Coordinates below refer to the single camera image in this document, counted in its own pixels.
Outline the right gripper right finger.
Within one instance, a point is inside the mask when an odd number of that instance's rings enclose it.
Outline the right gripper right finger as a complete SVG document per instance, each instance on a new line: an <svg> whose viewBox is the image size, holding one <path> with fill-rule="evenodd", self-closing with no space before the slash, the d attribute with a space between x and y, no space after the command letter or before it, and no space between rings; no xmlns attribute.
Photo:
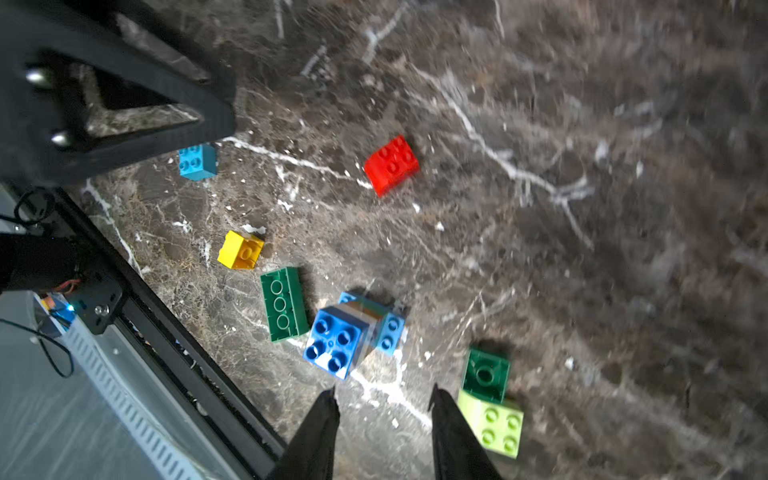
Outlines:
<svg viewBox="0 0 768 480"><path fill-rule="evenodd" d="M452 396L437 384L429 411L436 479L501 479Z"/></svg>

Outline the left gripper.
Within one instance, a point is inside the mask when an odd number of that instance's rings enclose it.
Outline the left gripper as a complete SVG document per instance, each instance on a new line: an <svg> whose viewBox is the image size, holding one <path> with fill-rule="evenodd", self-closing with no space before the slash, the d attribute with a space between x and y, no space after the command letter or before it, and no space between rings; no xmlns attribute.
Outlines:
<svg viewBox="0 0 768 480"><path fill-rule="evenodd" d="M235 78L141 1L1 5L1 177L62 186L232 134ZM108 111L184 105L195 119L101 136Z"/></svg>

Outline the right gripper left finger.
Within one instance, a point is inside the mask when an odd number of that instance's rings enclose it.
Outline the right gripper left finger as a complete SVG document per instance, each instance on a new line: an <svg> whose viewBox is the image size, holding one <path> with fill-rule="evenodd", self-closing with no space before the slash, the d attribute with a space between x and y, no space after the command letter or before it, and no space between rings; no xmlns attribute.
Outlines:
<svg viewBox="0 0 768 480"><path fill-rule="evenodd" d="M340 411L335 388L322 391L268 479L332 479Z"/></svg>

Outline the dark blue lego brick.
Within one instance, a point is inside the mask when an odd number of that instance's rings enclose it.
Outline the dark blue lego brick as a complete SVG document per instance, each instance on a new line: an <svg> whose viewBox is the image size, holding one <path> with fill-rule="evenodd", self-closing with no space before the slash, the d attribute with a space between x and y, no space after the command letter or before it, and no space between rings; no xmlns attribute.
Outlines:
<svg viewBox="0 0 768 480"><path fill-rule="evenodd" d="M320 309L303 358L335 378L346 380L374 344L378 320L349 303Z"/></svg>

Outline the long green lego brick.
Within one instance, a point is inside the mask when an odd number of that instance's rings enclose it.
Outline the long green lego brick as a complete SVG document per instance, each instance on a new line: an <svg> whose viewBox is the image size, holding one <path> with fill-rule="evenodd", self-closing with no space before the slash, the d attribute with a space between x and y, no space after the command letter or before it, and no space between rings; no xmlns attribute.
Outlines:
<svg viewBox="0 0 768 480"><path fill-rule="evenodd" d="M270 341L280 342L309 331L297 267L285 267L260 276Z"/></svg>

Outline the red lego brick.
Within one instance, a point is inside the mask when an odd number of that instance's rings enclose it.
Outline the red lego brick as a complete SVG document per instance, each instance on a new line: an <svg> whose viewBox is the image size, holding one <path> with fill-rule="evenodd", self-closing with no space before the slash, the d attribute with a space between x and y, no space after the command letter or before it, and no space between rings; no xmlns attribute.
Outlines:
<svg viewBox="0 0 768 480"><path fill-rule="evenodd" d="M375 193L382 197L420 171L420 165L404 136L395 137L372 154L364 165Z"/></svg>

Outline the long blue lego brick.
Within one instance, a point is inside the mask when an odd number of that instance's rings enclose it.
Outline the long blue lego brick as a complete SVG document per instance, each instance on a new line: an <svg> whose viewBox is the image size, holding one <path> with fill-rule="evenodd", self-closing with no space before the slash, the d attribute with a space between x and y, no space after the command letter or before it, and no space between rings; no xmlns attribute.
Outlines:
<svg viewBox="0 0 768 480"><path fill-rule="evenodd" d="M357 310L377 321L372 345L377 351L393 356L404 331L404 318L374 300L351 292L341 293L339 304L345 303L352 303Z"/></svg>

